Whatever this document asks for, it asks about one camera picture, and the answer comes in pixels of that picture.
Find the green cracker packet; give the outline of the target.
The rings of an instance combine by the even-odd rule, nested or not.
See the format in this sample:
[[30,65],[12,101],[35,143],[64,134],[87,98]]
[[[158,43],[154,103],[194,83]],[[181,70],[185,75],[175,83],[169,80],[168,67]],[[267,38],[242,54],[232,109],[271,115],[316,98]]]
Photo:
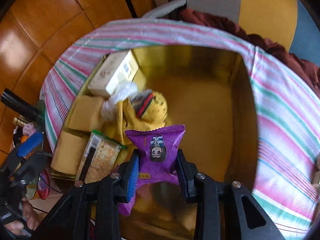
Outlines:
[[100,181],[119,166],[126,156],[126,146],[93,130],[81,157],[75,179],[86,184]]

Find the yellow sponge block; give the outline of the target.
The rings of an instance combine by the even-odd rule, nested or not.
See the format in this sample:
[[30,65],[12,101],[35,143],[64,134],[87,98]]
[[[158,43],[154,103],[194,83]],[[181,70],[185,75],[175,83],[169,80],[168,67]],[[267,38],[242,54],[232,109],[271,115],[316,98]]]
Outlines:
[[60,133],[51,167],[61,173],[76,175],[89,135],[78,132]]
[[102,130],[104,120],[101,109],[104,99],[99,96],[81,95],[75,101],[68,128],[82,132]]

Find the purple snack packet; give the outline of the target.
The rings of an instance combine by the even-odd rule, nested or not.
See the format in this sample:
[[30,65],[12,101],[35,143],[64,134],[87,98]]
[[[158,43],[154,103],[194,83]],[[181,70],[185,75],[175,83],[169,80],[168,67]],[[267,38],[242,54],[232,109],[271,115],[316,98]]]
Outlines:
[[125,135],[140,151],[137,189],[145,184],[160,182],[178,184],[175,161],[184,134],[184,125],[165,126],[151,131],[125,131]]

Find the yellow knitted sock bundle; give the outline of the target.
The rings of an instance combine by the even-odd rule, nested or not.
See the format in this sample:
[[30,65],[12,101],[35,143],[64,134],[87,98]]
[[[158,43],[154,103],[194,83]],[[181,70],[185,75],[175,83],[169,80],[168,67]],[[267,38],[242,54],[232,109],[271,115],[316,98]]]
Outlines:
[[131,141],[125,131],[152,131],[164,127],[168,104],[160,92],[139,91],[134,82],[127,82],[104,102],[100,113],[105,121],[104,135],[126,146]]

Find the pink cloth item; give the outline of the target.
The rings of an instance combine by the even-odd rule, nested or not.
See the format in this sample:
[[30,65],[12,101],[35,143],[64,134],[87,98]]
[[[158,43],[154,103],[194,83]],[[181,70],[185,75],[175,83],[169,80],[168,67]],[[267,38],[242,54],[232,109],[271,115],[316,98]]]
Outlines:
[[32,122],[23,126],[23,135],[30,137],[35,132],[36,132],[36,129],[34,128],[34,124]]

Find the black cylindrical bottle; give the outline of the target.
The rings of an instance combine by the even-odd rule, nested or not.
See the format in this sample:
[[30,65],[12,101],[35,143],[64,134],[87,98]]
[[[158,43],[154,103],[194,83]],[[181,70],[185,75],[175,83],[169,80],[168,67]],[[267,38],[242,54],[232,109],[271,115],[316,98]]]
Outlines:
[[38,108],[27,103],[8,88],[6,88],[2,93],[1,102],[31,121],[44,123],[44,119]]

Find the white cream carton box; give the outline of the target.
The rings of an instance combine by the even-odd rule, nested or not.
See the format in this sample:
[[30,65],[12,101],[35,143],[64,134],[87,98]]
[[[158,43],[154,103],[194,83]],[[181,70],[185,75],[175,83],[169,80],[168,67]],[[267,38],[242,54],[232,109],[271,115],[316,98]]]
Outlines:
[[95,96],[109,98],[118,86],[133,80],[138,68],[132,51],[112,53],[97,70],[87,89]]

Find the orange wooden wardrobe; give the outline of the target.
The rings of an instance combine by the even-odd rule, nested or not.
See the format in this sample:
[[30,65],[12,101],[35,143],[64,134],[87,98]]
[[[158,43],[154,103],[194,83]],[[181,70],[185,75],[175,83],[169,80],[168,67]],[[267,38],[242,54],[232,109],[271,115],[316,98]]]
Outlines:
[[155,0],[15,0],[1,16],[1,89],[37,103],[47,73],[73,42],[154,7]]

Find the striped pink green bedsheet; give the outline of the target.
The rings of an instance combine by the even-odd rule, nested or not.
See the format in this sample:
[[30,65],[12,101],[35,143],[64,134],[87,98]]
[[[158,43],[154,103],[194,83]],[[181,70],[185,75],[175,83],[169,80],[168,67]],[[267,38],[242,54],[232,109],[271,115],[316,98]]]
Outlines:
[[319,202],[311,183],[319,155],[319,97],[278,59],[225,31],[138,18],[107,23],[77,40],[58,58],[40,92],[51,148],[80,88],[105,54],[157,44],[207,46],[242,56],[258,115],[253,195],[285,239],[303,239]]

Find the gold rectangular tray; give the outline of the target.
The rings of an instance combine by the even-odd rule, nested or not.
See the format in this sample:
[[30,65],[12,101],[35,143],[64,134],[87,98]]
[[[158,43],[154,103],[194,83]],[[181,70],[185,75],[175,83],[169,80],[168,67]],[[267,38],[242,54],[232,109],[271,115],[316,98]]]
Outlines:
[[[132,51],[146,86],[164,94],[168,122],[183,124],[186,160],[214,181],[238,181],[251,193],[258,159],[253,92],[242,57],[196,46],[152,46]],[[197,205],[170,183],[141,187],[121,238],[194,239]]]

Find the dark red blanket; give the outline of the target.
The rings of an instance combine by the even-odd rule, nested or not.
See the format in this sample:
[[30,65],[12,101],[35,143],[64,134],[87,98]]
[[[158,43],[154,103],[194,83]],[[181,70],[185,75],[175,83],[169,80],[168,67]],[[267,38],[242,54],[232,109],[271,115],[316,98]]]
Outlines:
[[258,34],[247,34],[240,25],[226,17],[199,12],[194,9],[183,9],[180,12],[180,19],[184,22],[223,30],[260,47],[294,71],[319,96],[319,67],[308,60],[300,59],[295,54],[287,52],[281,44],[273,42],[269,38],[263,38]]

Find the grey white pillow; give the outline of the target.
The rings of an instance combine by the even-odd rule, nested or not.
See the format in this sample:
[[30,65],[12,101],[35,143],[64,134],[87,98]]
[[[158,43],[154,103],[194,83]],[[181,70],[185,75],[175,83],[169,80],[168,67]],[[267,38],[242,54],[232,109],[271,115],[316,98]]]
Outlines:
[[155,9],[152,9],[145,13],[142,18],[143,19],[157,19],[163,18],[164,16],[168,16],[170,13],[178,11],[178,9],[182,9],[187,3],[187,0],[172,0],[168,3],[160,5]]

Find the grey yellow blue headboard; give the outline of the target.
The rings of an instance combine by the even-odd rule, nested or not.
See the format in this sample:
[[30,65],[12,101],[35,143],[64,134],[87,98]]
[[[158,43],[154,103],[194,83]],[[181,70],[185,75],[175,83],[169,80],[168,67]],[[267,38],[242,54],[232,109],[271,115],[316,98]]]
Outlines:
[[187,0],[187,7],[226,17],[319,64],[319,29],[301,0]]

